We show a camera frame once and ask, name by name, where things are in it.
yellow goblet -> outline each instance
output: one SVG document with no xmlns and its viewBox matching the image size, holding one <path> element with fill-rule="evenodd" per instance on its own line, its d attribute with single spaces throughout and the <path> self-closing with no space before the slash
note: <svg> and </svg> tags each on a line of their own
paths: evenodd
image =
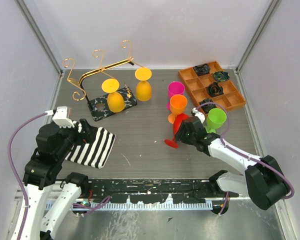
<svg viewBox="0 0 300 240">
<path fill-rule="evenodd" d="M 136 98 L 140 101 L 148 101 L 152 96 L 152 89 L 150 83 L 147 82 L 152 76 L 151 70 L 147 67 L 138 68 L 135 71 L 135 77 L 140 82 L 136 85 Z"/>
<path fill-rule="evenodd" d="M 106 102 L 111 112 L 119 113 L 125 109 L 125 101 L 120 93 L 117 92 L 119 89 L 119 82 L 117 79 L 109 78 L 102 83 L 102 90 L 108 94 Z"/>
<path fill-rule="evenodd" d="M 168 120 L 171 124 L 175 122 L 177 115 L 182 114 L 186 110 L 187 104 L 187 98 L 181 94 L 173 95 L 170 98 L 170 111 L 172 113 L 169 115 Z"/>
</svg>

orange compartment tray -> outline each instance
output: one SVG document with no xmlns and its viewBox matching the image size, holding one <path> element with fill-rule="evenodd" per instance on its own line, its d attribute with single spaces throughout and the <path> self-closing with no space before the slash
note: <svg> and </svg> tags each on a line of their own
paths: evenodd
<svg viewBox="0 0 300 240">
<path fill-rule="evenodd" d="M 217 61 L 209 62 L 208 65 L 210 66 L 210 73 L 206 75 L 198 76 L 193 66 L 182 69 L 178 73 L 193 104 L 198 107 L 199 103 L 204 99 L 212 99 L 214 103 L 222 105 L 228 112 L 242 108 L 246 104 L 246 100 L 231 79 L 218 83 L 223 88 L 222 95 L 209 96 L 206 88 L 216 82 L 212 74 L 217 71 L 223 71 L 223 69 Z"/>
</svg>

yellow wine glass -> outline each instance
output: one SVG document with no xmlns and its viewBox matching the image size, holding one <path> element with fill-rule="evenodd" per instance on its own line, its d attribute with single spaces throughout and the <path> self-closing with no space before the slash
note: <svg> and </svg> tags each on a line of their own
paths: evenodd
<svg viewBox="0 0 300 240">
<path fill-rule="evenodd" d="M 142 102 L 148 101 L 152 97 L 152 88 L 147 81 L 151 78 L 152 72 L 147 67 L 138 68 L 134 73 L 139 83 L 136 85 L 136 98 Z"/>
<path fill-rule="evenodd" d="M 117 79 L 109 78 L 102 83 L 102 90 L 108 94 L 106 102 L 111 112 L 120 113 L 125 109 L 125 101 L 120 93 L 117 92 L 119 89 L 119 82 Z"/>
</svg>

black and white striped cloth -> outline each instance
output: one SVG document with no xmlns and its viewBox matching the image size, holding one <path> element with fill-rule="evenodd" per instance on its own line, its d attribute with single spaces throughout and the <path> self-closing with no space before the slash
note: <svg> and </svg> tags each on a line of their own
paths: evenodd
<svg viewBox="0 0 300 240">
<path fill-rule="evenodd" d="M 82 130 L 81 123 L 73 121 L 78 126 L 79 133 Z M 103 127 L 98 127 L 93 143 L 74 145 L 66 156 L 66 160 L 101 169 L 105 166 L 108 156 L 115 143 L 116 135 L 108 132 Z"/>
</svg>

table surface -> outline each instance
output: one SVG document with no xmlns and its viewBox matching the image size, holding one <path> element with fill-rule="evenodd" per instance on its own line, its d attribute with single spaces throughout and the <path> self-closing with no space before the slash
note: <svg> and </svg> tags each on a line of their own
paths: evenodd
<svg viewBox="0 0 300 240">
<path fill-rule="evenodd" d="M 275 206 L 231 199 L 222 217 L 209 210 L 68 212 L 56 240 L 284 240 Z"/>
<path fill-rule="evenodd" d="M 88 70 L 72 71 L 71 78 L 78 80 Z M 237 84 L 233 70 L 227 70 L 234 84 Z M 135 70 L 109 70 L 120 82 L 120 88 L 127 84 L 135 93 L 138 80 Z M 125 179 L 207 179 L 220 170 L 238 173 L 225 162 L 198 152 L 194 146 L 179 144 L 179 148 L 165 145 L 165 139 L 173 137 L 172 125 L 168 122 L 169 111 L 166 104 L 168 85 L 173 81 L 180 81 L 177 69 L 152 70 L 149 83 L 152 86 L 152 98 L 149 101 L 138 101 L 137 106 L 117 113 L 100 121 L 93 121 L 88 109 L 87 101 L 75 101 L 72 94 L 76 87 L 67 82 L 69 71 L 62 79 L 56 106 L 72 108 L 71 119 L 87 119 L 95 127 L 104 127 L 116 134 L 116 140 L 104 168 L 97 169 L 78 163 L 65 161 L 59 178 L 65 178 L 71 172 L 88 175 L 95 178 L 125 178 Z M 108 77 L 96 74 L 86 78 L 83 86 L 90 100 L 103 96 L 102 82 Z M 194 105 L 187 93 L 188 105 L 184 113 L 190 115 Z M 229 113 L 231 119 L 230 130 L 225 139 L 244 151 L 256 154 L 251 131 L 243 108 Z M 221 134 L 226 129 L 226 123 L 217 130 Z"/>
</svg>

